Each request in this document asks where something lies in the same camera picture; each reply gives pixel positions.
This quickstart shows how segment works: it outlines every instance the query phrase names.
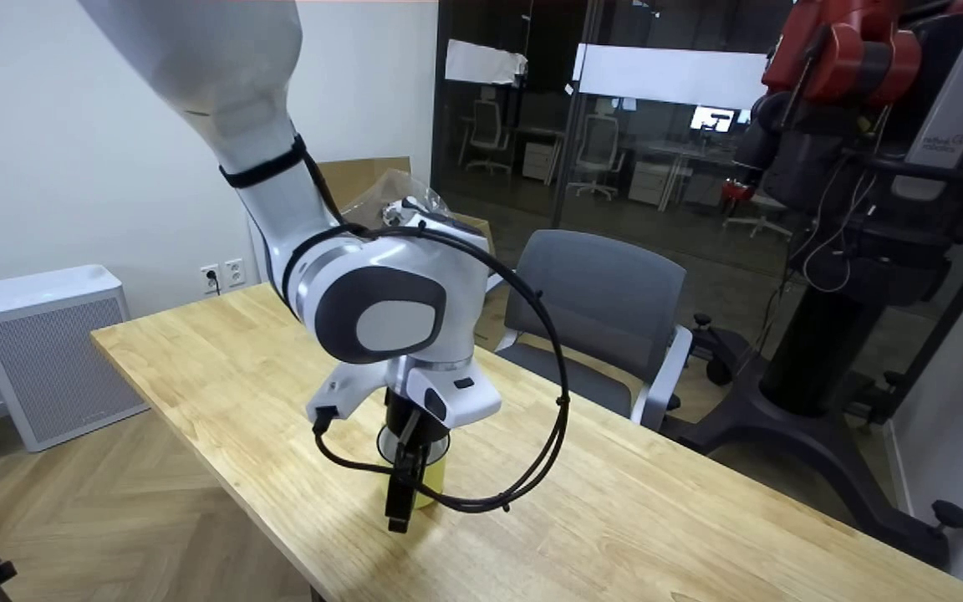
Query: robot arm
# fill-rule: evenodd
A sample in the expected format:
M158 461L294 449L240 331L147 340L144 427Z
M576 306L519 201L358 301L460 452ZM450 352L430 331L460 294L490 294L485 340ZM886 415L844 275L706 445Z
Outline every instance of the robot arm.
M430 239L337 227L321 172L286 118L299 52L294 0L81 0L123 61L207 141L258 224L278 294L344 360L315 408L341 419L392 387L443 427L478 420L497 393L470 363L487 270ZM485 247L417 205L396 227Z
M800 0L763 72L770 92L751 108L747 141L738 147L738 177L724 201L747 201L779 152L795 104L886 108L919 72L916 34L900 29L903 0Z

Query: gray chair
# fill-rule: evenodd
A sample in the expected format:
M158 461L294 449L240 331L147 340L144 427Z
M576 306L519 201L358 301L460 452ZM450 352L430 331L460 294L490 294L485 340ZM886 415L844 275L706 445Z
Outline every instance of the gray chair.
M467 123L470 123L464 136L467 147L460 158L467 158L467 151L480 158L467 160L464 171L510 172L510 163L497 158L507 152L507 128L502 104L496 95L478 95Z
M568 192L581 190L615 201L615 188L605 188L600 177L615 172L619 163L620 163L619 119L611 112L587 112L576 160L576 172L586 181L570 181Z
M633 373L634 387L568 360L576 393L639 425L658 427L674 396L692 333L674 321L684 270L644 247L581 235L533 229L519 275L542 294L566 348ZM521 333L546 337L542 321L510 294L497 353L553 381L553 360Z

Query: black robot stand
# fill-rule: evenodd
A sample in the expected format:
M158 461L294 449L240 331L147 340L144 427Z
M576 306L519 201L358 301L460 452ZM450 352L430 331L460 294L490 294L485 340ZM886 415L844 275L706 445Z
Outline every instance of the black robot stand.
M664 435L711 452L724 441L756 441L812 463L844 502L852 519L928 565L948 565L944 527L896 512L854 452L828 390L844 377L854 352L881 318L881 303L806 292L773 360L747 356L732 390L703 420L668 420Z

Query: wooden floor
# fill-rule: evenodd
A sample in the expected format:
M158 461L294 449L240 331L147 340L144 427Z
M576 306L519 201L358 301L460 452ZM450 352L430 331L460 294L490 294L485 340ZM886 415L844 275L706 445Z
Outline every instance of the wooden floor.
M497 331L496 294L478 340L496 344ZM695 420L723 390L706 381L703 363L687 363L678 396L678 419ZM879 463L879 438L860 441L868 463ZM738 445L716 458L844 519L824 481L788 458ZM42 454L26 454L4 427L0 556L17 560L20 576L5 590L20 602L274 602L312 590L158 415Z

